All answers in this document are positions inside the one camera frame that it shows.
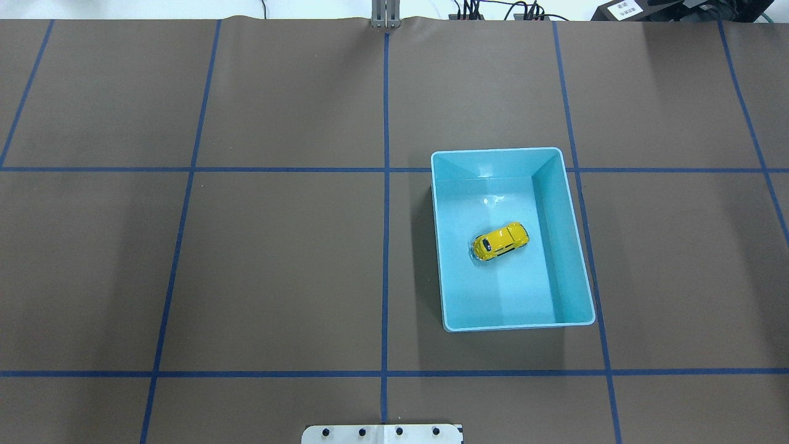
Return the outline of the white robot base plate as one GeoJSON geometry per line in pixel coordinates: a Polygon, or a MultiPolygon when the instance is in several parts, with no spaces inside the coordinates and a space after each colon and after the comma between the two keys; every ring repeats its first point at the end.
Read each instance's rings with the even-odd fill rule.
{"type": "Polygon", "coordinates": [[[301,443],[463,443],[461,425],[350,424],[305,428],[301,443]]]}

